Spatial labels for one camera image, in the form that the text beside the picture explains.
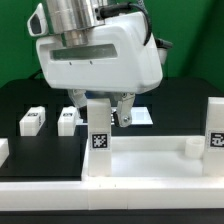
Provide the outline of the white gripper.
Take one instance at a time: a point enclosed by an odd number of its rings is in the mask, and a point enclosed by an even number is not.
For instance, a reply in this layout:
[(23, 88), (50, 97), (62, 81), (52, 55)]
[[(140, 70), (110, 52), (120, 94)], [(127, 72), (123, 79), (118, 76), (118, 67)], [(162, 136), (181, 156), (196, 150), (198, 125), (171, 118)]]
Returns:
[(125, 128), (132, 123), (134, 93), (158, 87), (163, 77), (155, 41), (145, 36), (144, 15), (136, 12), (90, 29), (86, 46), (66, 48), (56, 35), (38, 39), (36, 49), (48, 84), (71, 89), (68, 95), (76, 108), (87, 105), (85, 90), (119, 92), (113, 118), (117, 127)]

